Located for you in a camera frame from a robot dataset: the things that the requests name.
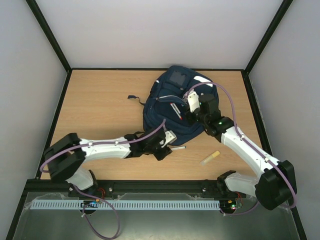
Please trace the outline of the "red cap marker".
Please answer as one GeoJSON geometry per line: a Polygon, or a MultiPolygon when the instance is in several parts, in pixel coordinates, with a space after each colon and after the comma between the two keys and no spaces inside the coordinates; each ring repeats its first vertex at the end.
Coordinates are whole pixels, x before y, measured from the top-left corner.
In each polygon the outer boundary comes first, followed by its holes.
{"type": "Polygon", "coordinates": [[[172,107],[172,109],[174,110],[174,112],[176,113],[176,115],[178,116],[178,118],[180,120],[183,119],[182,115],[181,115],[181,111],[179,110],[179,108],[177,107],[177,105],[175,103],[170,103],[170,106],[172,107]]]}

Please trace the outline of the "navy blue backpack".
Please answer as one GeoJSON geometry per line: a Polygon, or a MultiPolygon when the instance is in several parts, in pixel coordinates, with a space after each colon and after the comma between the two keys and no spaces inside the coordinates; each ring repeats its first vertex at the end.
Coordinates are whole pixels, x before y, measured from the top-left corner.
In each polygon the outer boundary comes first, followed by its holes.
{"type": "Polygon", "coordinates": [[[185,93],[196,84],[204,83],[195,88],[198,95],[212,94],[219,98],[217,87],[211,79],[199,72],[180,65],[172,65],[154,82],[149,96],[143,105],[142,126],[144,131],[157,128],[165,119],[165,127],[173,131],[176,140],[172,146],[184,145],[204,131],[200,123],[190,123],[186,113],[188,103],[183,101],[185,93]]]}

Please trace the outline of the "green cap marker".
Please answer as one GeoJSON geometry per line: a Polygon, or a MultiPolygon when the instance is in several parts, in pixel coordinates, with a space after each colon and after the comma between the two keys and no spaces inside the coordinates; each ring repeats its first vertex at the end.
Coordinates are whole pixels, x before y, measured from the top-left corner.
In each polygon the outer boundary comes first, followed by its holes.
{"type": "Polygon", "coordinates": [[[183,149],[186,149],[186,146],[177,146],[177,147],[171,148],[172,151],[183,150],[183,149]]]}

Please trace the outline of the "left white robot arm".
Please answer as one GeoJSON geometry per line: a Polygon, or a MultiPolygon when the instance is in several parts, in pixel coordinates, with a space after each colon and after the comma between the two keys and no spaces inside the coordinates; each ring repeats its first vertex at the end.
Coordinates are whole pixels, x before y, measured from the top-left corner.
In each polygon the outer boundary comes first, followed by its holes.
{"type": "Polygon", "coordinates": [[[69,133],[44,152],[42,173],[49,173],[54,183],[68,182],[81,191],[94,191],[97,187],[95,175],[83,168],[83,164],[100,159],[139,158],[153,155],[163,160],[172,150],[169,144],[177,139],[171,130],[136,132],[109,140],[88,140],[69,133]]]}

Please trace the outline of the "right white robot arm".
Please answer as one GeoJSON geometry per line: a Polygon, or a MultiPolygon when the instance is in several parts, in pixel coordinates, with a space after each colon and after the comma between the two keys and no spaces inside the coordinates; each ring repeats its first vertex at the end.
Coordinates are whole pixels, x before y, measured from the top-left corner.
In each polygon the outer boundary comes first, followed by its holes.
{"type": "Polygon", "coordinates": [[[297,204],[295,171],[289,161],[279,161],[250,140],[232,119],[222,116],[215,97],[198,95],[194,90],[184,97],[191,121],[200,123],[204,131],[233,150],[253,170],[255,176],[235,171],[219,178],[218,191],[229,196],[240,192],[255,197],[266,209],[273,210],[288,202],[287,208],[297,204]]]}

